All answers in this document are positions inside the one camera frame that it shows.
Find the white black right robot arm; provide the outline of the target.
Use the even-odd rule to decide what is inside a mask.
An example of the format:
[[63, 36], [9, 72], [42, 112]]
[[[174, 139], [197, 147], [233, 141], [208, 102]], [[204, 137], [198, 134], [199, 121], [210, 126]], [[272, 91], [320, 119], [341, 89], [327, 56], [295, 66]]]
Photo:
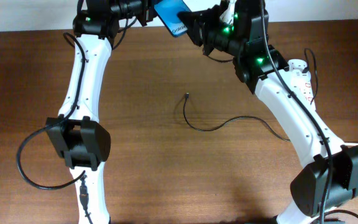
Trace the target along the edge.
[[329, 223], [330, 215], [358, 196], [358, 145], [348, 146], [301, 93], [308, 64], [287, 61], [269, 44], [269, 14], [263, 1], [228, 1], [197, 12], [179, 12], [192, 42], [205, 55], [233, 57], [236, 75], [276, 117], [295, 148], [301, 172], [290, 184], [292, 200], [272, 223]]

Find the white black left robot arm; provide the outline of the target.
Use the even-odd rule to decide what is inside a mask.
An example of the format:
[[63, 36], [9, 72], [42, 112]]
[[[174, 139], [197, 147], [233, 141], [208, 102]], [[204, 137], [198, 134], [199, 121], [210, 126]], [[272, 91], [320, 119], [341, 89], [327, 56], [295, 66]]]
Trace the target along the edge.
[[73, 20], [75, 60], [67, 95], [56, 118], [47, 118], [47, 131], [59, 158], [73, 176], [80, 223], [110, 223], [104, 196], [104, 166], [111, 136], [99, 123], [99, 98], [104, 70], [123, 19], [142, 26], [153, 21], [156, 0], [78, 1]]

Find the blue Galaxy smartphone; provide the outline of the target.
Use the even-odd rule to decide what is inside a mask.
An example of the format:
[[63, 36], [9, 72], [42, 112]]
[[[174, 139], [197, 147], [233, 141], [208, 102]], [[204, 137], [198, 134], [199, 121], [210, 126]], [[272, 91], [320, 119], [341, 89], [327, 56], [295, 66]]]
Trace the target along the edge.
[[173, 37], [179, 37], [186, 33], [186, 25], [178, 17], [180, 12], [190, 12], [183, 0], [162, 0], [154, 6], [154, 9]]

